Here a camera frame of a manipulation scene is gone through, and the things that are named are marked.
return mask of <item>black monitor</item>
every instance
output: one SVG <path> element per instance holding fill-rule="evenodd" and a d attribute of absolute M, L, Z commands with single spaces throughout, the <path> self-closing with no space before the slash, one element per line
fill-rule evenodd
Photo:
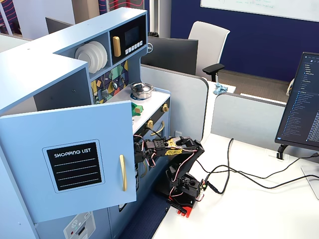
<path fill-rule="evenodd" d="M 149 37 L 149 43 L 142 64 L 195 75 L 198 40 Z"/>
<path fill-rule="evenodd" d="M 275 142 L 319 151 L 319 54 L 303 53 Z"/>
<path fill-rule="evenodd" d="M 56 31 L 59 31 L 59 30 L 62 30 L 62 29 L 65 29 L 69 26 L 72 26 L 72 24 L 58 21 L 58 20 L 55 20 L 55 19 L 52 19 L 49 17 L 46 17 L 45 21 L 46 21 L 46 25 L 48 27 L 49 34 L 54 33 Z"/>

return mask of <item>green toy object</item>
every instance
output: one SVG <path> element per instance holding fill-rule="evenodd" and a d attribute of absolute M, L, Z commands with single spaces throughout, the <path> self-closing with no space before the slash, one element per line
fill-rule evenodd
<path fill-rule="evenodd" d="M 143 112 L 143 106 L 138 106 L 137 104 L 131 103 L 132 105 L 132 116 L 141 116 Z"/>

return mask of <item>colorful tile backsplash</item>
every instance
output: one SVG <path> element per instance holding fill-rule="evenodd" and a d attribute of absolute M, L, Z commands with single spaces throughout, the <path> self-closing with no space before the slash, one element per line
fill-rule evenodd
<path fill-rule="evenodd" d="M 93 101 L 102 104 L 125 88 L 129 83 L 128 61 L 121 63 L 91 82 Z"/>

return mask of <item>shopping list sign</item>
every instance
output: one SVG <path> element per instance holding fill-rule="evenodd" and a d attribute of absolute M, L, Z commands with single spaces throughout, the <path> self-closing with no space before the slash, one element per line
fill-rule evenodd
<path fill-rule="evenodd" d="M 43 153 L 56 192 L 103 183 L 98 140 L 44 148 Z"/>

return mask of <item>stack of plates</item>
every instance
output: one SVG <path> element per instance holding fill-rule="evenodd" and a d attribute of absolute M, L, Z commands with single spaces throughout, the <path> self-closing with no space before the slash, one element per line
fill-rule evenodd
<path fill-rule="evenodd" d="M 76 50 L 75 58 L 88 62 L 89 72 L 96 73 L 105 67 L 108 61 L 108 54 L 100 42 L 91 41 Z"/>

